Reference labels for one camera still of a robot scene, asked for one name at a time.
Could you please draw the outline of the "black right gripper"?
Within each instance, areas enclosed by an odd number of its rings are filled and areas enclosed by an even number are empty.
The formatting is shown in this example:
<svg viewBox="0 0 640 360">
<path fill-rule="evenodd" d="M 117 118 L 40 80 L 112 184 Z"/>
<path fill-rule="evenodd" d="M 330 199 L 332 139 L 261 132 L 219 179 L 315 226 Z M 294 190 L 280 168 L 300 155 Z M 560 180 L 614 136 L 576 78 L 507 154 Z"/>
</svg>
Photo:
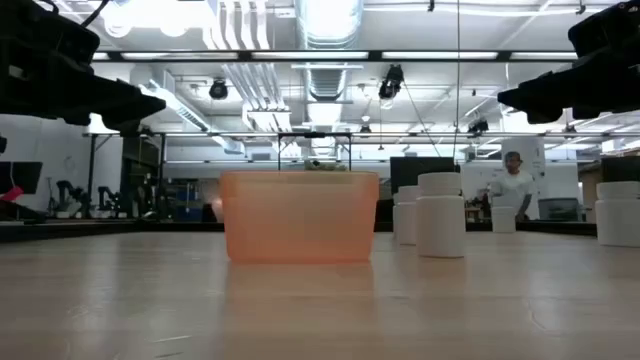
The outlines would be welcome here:
<svg viewBox="0 0 640 360">
<path fill-rule="evenodd" d="M 529 124 L 555 122 L 563 108 L 586 119 L 637 110 L 639 2 L 619 2 L 589 16 L 569 29 L 568 39 L 578 56 L 574 67 L 502 91 L 498 102 L 524 112 Z"/>
</svg>

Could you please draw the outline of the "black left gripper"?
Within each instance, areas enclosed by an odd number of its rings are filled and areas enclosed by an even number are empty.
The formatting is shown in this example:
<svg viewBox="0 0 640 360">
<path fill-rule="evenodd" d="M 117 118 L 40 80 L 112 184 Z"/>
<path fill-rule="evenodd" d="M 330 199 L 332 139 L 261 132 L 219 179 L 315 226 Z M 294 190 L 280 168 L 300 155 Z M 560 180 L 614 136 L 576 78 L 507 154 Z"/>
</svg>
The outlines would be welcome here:
<svg viewBox="0 0 640 360">
<path fill-rule="evenodd" d="M 93 75 L 99 37 L 85 26 L 33 1 L 1 2 L 1 112 L 43 118 L 102 116 L 103 125 L 136 134 L 141 121 L 166 101 L 121 80 Z"/>
</svg>

